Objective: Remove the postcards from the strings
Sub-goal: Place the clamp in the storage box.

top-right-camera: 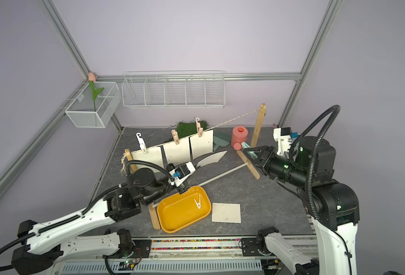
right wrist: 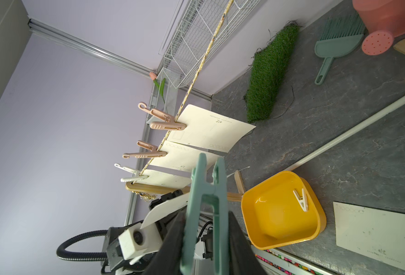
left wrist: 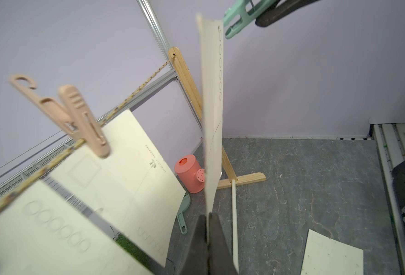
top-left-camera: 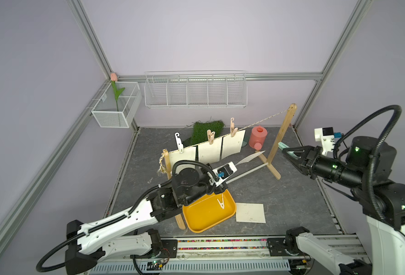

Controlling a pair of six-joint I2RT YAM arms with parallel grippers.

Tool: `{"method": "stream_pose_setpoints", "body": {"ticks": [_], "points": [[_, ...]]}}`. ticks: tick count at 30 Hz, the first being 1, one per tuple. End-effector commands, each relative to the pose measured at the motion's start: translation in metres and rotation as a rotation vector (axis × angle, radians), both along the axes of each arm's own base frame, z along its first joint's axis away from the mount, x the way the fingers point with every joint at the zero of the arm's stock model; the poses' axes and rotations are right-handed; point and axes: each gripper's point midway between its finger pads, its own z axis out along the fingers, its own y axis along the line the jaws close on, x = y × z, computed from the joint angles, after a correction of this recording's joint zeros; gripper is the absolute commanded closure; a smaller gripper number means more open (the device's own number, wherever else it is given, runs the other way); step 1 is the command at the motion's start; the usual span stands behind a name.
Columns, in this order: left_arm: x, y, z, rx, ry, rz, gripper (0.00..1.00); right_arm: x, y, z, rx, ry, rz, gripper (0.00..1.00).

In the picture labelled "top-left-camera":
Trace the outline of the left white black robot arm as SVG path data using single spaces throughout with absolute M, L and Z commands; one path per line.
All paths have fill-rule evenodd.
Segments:
M 38 261 L 36 271 L 65 268 L 68 275 L 88 271 L 108 255 L 106 244 L 181 214 L 183 207 L 205 195 L 225 192 L 226 182 L 236 171 L 232 162 L 212 168 L 195 160 L 179 160 L 172 167 L 170 179 L 146 190 L 128 209 L 90 223 L 69 222 L 65 241 Z

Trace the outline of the teal clothespin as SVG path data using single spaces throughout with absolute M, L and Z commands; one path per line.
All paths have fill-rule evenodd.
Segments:
M 279 142 L 279 143 L 278 143 L 278 147 L 279 147 L 280 150 L 289 149 L 289 146 L 286 145 L 286 144 L 283 143 L 283 142 Z

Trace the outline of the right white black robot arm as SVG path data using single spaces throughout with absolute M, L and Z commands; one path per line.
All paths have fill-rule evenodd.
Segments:
M 282 243 L 268 239 L 266 245 L 270 253 L 282 250 L 290 256 L 309 256 L 334 275 L 405 275 L 405 184 L 390 179 L 397 151 L 386 142 L 402 108 L 399 105 L 383 107 L 356 127 L 388 111 L 392 116 L 377 138 L 356 136 L 351 145 L 341 151 L 339 147 L 347 138 L 342 135 L 333 146 L 332 157 L 325 155 L 323 146 L 281 145 L 284 157 L 301 174 L 350 189 L 347 198 L 362 206 L 370 228 L 370 263 L 339 252 L 302 226 L 287 230 Z

